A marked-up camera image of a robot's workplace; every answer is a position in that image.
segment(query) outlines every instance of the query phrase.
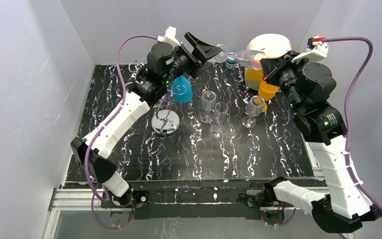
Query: white wall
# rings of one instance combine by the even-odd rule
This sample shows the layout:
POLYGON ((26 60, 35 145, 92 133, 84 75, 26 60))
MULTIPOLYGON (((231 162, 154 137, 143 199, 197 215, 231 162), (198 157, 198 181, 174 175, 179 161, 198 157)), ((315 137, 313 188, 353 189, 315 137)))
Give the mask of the white wall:
POLYGON ((0 238, 43 236, 93 68, 59 1, 0 0, 0 238))
MULTIPOLYGON (((352 157, 365 188, 382 203, 382 1, 325 0, 299 46, 305 51, 310 36, 364 36, 374 45, 370 62, 360 76, 350 101, 353 125, 352 157)), ((363 42, 329 43, 327 59, 337 87, 330 103, 343 112, 348 87, 365 60, 363 42)), ((364 223, 359 239, 382 238, 382 219, 364 223)))
MULTIPOLYGON (((177 28, 209 44, 243 50, 254 37, 278 33, 297 47, 323 0, 61 0, 93 62, 114 64, 119 44, 126 38, 164 35, 177 28)), ((121 62, 145 60, 154 41, 134 39, 122 50, 121 62)))

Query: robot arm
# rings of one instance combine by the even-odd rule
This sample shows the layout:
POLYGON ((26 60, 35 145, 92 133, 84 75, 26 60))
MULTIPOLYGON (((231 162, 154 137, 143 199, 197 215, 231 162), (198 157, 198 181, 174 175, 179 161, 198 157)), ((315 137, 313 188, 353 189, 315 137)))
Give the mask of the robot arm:
POLYGON ((365 194, 358 189, 362 184, 353 162, 345 164, 347 129, 339 111, 327 99, 336 87, 332 72, 316 63, 327 56, 324 38, 312 37, 308 52, 289 51, 278 59, 262 59, 264 80, 279 86, 293 109, 293 121, 313 150, 329 188, 324 195, 292 184, 283 177, 265 184, 258 196, 261 202, 283 201, 311 214, 316 223, 328 233, 352 233, 363 221, 374 221, 382 216, 365 194), (357 183, 351 179, 351 167, 357 183))
POLYGON ((123 106, 116 108, 84 138, 74 138, 71 142, 74 157, 79 165, 85 166, 85 154, 92 139, 92 150, 88 168, 98 183, 104 185, 113 195, 113 200, 128 205, 132 190, 117 172, 115 164, 107 160, 113 148, 125 132, 167 92, 167 85, 183 73, 195 77, 205 70, 207 61, 221 52, 187 32, 185 38, 194 47, 190 53, 175 39, 176 29, 169 27, 165 36, 159 36, 147 55, 147 64, 138 72, 136 79, 128 87, 123 106))

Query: marble tabletop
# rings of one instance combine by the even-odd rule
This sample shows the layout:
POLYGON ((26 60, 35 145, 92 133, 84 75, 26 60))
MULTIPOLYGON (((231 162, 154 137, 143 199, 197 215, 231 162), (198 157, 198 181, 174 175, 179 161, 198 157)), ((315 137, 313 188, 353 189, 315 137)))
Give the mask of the marble tabletop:
MULTIPOLYGON (((134 78, 122 66, 127 81, 134 78)), ((248 98, 256 92, 245 89, 243 69, 213 64, 195 79, 189 78, 193 98, 172 103, 181 119, 178 132, 169 137, 156 135, 150 125, 154 109, 140 118, 114 148, 109 160, 118 165, 126 180, 229 180, 268 179, 277 176, 312 177, 303 138, 290 118, 283 94, 268 102, 257 125, 241 124, 248 98), (229 105, 222 123, 225 134, 212 138, 210 124, 201 122, 200 97, 214 91, 218 102, 229 105)), ((78 136, 92 131, 120 102, 122 89, 115 66, 97 65, 90 85, 78 136)), ((85 181, 84 171, 71 159, 67 181, 85 181)))

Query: glass base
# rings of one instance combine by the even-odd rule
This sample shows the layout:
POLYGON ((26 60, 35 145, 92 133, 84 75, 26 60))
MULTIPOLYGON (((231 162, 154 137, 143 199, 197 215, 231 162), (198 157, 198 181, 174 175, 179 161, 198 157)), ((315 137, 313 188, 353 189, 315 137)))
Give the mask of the glass base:
POLYGON ((213 138, 220 138, 223 136, 223 127, 220 125, 215 125, 210 128, 210 135, 213 138))
POLYGON ((256 126, 256 119, 251 116, 245 116, 242 118, 242 124, 247 128, 254 128, 256 126))
POLYGON ((214 120, 214 116, 211 112, 203 112, 200 116, 203 123, 211 123, 214 120))

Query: black marble table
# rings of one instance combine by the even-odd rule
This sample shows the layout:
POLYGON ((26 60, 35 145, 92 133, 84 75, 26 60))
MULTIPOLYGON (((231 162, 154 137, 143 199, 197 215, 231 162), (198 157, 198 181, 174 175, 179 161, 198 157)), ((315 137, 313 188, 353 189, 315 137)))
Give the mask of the black marble table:
MULTIPOLYGON (((122 66, 123 76, 134 74, 122 66)), ((226 69, 214 64, 195 79, 190 78, 194 97, 187 103, 173 103, 181 118, 179 131, 169 137, 156 135, 150 125, 154 110, 140 118, 114 148, 109 160, 127 181, 134 180, 230 180, 269 179, 277 176, 312 177, 303 138, 290 119, 282 93, 268 102, 257 125, 241 124, 246 103, 256 92, 245 89, 243 69, 226 69), (229 105, 229 117, 222 123, 225 135, 212 138, 210 124, 200 120, 200 96, 211 90, 218 102, 229 105)), ((96 66, 78 136, 92 131, 121 100, 115 66, 96 66)), ((72 158, 67 181, 85 181, 84 171, 72 158)))

